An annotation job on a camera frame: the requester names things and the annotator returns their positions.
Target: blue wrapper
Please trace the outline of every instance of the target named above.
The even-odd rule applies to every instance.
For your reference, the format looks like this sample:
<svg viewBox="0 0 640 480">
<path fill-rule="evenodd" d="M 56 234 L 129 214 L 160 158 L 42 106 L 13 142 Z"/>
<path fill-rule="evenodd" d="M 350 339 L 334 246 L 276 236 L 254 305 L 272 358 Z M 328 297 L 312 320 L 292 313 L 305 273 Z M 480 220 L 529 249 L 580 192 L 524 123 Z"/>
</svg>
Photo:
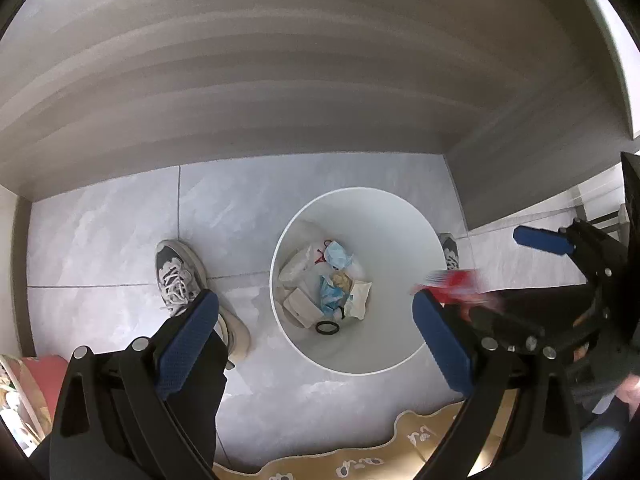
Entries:
<svg viewBox="0 0 640 480">
<path fill-rule="evenodd" d="M 353 254 L 347 254 L 344 247 L 342 247 L 338 242 L 333 241 L 327 245 L 324 250 L 324 259 L 334 269 L 343 270 L 345 267 L 349 267 L 351 265 Z"/>
<path fill-rule="evenodd" d="M 320 310 L 326 316 L 333 316 L 334 310 L 342 305 L 346 292 L 335 286 L 326 277 L 320 277 Z"/>
</svg>

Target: white trash can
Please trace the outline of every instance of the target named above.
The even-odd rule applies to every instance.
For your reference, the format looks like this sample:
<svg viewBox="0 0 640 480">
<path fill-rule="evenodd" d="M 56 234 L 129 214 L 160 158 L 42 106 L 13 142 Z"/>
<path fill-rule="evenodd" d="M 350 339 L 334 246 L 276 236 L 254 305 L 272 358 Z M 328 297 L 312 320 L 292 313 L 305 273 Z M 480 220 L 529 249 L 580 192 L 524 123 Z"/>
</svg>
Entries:
<svg viewBox="0 0 640 480">
<path fill-rule="evenodd" d="M 364 320 L 334 335 L 305 329 L 282 307 L 280 269 L 309 243 L 332 239 L 362 264 L 373 285 Z M 305 205 L 284 229 L 271 261 L 270 296 L 278 325 L 305 358 L 325 370 L 366 375 L 394 368 L 424 344 L 414 325 L 411 289 L 445 269 L 438 236 L 406 200 L 369 187 L 348 187 Z"/>
</svg>

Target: white wall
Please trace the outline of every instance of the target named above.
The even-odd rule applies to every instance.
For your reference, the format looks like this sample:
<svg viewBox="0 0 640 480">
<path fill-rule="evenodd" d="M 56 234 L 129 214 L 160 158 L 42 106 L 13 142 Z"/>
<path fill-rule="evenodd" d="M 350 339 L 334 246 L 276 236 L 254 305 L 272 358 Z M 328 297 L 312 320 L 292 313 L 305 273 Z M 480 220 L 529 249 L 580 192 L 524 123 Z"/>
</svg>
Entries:
<svg viewBox="0 0 640 480">
<path fill-rule="evenodd" d="M 18 197 L 0 186 L 0 354 L 20 355 L 11 287 L 11 246 Z"/>
</svg>

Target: shoe sole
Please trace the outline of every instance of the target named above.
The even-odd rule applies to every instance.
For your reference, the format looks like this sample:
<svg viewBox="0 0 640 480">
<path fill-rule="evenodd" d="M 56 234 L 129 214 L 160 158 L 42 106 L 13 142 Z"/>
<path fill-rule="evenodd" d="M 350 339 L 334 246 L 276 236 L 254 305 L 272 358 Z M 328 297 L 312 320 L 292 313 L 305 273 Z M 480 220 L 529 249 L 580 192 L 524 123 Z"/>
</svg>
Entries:
<svg viewBox="0 0 640 480">
<path fill-rule="evenodd" d="M 162 246 L 168 246 L 172 248 L 176 253 L 180 254 L 182 259 L 192 261 L 196 267 L 198 273 L 198 280 L 203 283 L 204 288 L 207 286 L 207 271 L 204 268 L 204 264 L 198 257 L 198 255 L 191 249 L 186 243 L 178 240 L 163 240 L 156 247 L 156 253 Z M 251 335 L 246 325 L 240 321 L 236 316 L 224 308 L 220 302 L 218 302 L 218 322 L 220 322 L 221 332 L 226 335 L 228 360 L 233 364 L 242 361 L 249 353 L 251 346 Z"/>
</svg>

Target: tile floor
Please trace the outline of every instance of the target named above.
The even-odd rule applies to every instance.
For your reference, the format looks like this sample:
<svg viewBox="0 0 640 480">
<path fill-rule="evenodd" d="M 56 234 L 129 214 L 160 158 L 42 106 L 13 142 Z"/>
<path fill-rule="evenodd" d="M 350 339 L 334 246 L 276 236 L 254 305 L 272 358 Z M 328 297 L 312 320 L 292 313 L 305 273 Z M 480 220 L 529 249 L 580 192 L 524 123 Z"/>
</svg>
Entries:
<svg viewBox="0 0 640 480">
<path fill-rule="evenodd" d="M 369 186 L 413 203 L 458 239 L 463 267 L 486 288 L 581 282 L 567 258 L 518 247 L 511 227 L 466 232 L 441 155 L 324 153 L 220 160 L 165 168 L 74 190 L 33 205 L 28 247 L 31 323 L 38 354 L 66 358 L 79 344 L 123 348 L 166 318 L 155 285 L 162 238 L 191 244 L 210 287 L 246 323 L 252 352 L 227 373 L 217 460 L 253 472 L 287 454 L 383 442 L 402 410 L 428 413 L 456 398 L 428 348 L 394 370 L 353 378 L 305 361 L 274 320 L 273 248 L 291 216 L 328 190 Z M 572 210 L 538 219 L 557 229 Z"/>
</svg>

